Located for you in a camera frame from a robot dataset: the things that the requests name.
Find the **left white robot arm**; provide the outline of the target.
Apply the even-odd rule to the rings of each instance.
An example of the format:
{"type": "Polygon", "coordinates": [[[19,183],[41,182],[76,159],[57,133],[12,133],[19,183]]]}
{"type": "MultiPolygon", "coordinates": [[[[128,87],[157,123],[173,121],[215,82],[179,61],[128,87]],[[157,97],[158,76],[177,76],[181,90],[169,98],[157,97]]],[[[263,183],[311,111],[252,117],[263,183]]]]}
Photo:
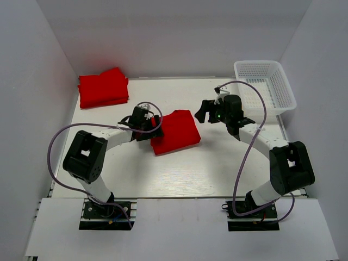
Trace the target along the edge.
{"type": "Polygon", "coordinates": [[[115,127],[99,132],[80,130],[75,135],[63,160],[63,169],[97,203],[96,210],[102,216],[109,217],[115,210],[114,195],[101,176],[106,152],[132,141],[162,138],[162,123],[162,114],[154,114],[148,104],[143,104],[136,106],[132,115],[124,117],[115,127]]]}

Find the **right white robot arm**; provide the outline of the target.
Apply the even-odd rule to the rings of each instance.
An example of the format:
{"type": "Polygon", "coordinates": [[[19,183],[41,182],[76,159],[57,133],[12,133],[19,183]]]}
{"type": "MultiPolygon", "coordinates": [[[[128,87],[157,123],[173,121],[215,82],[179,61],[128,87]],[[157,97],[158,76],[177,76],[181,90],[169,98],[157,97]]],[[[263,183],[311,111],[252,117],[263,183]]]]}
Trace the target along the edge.
{"type": "Polygon", "coordinates": [[[232,207],[236,216],[257,217],[265,207],[283,195],[315,182],[305,144],[289,142],[268,133],[244,115],[239,96],[227,95],[217,101],[203,100],[195,118],[199,123],[224,123],[231,136],[248,145],[248,151],[255,148],[269,160],[269,180],[246,194],[244,213],[232,207]]]}

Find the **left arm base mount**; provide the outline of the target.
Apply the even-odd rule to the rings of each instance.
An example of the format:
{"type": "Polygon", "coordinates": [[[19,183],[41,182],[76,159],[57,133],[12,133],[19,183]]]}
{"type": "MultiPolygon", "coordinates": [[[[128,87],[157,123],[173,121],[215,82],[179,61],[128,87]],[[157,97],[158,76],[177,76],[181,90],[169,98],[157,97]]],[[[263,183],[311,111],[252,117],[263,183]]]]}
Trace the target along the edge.
{"type": "Polygon", "coordinates": [[[130,231],[136,218],[136,200],[115,200],[116,206],[100,205],[85,199],[79,222],[80,231],[130,231]]]}

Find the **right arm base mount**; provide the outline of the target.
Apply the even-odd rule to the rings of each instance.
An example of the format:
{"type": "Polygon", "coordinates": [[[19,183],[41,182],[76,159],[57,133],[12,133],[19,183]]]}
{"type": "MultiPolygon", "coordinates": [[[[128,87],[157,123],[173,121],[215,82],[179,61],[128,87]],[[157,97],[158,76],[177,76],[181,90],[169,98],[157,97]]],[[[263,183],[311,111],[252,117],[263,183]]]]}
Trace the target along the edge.
{"type": "MultiPolygon", "coordinates": [[[[228,200],[221,206],[227,213],[227,224],[229,232],[262,232],[279,231],[278,214],[275,204],[255,212],[253,214],[237,216],[233,212],[233,201],[228,200]]],[[[251,192],[248,192],[244,200],[235,200],[237,213],[245,213],[255,210],[258,206],[254,203],[251,192]]]]}

